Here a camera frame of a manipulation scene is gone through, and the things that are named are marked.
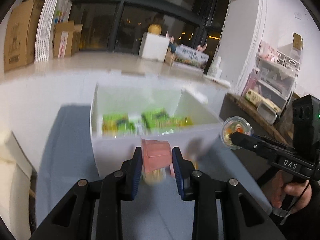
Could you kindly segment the person right hand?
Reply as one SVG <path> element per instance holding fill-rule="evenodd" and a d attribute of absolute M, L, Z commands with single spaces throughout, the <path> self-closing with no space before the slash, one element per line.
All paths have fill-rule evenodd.
<path fill-rule="evenodd" d="M 271 205 L 276 208 L 281 208 L 283 194 L 288 194 L 293 197 L 301 197 L 297 204 L 292 208 L 292 213 L 305 208 L 311 200 L 312 189 L 307 180 L 304 183 L 284 183 L 283 172 L 278 171 L 271 181 L 271 191 L 268 200 Z"/>

